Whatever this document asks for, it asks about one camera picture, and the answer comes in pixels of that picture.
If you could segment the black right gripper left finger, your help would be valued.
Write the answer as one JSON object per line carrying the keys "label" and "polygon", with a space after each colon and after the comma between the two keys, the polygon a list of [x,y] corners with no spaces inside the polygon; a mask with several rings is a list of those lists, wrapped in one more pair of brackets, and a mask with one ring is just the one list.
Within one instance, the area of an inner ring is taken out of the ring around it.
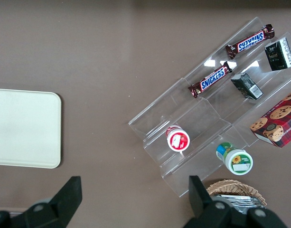
{"label": "black right gripper left finger", "polygon": [[82,202],[81,177],[73,176],[49,201],[11,217],[0,210],[0,228],[65,228]]}

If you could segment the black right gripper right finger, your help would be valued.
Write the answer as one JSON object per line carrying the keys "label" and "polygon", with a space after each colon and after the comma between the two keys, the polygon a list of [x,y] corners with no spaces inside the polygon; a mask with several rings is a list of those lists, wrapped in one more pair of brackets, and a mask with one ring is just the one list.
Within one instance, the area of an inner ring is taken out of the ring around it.
{"label": "black right gripper right finger", "polygon": [[212,200],[198,176],[189,177],[189,202],[194,217],[186,228],[286,228],[273,211],[251,208],[247,214],[238,212],[227,203]]}

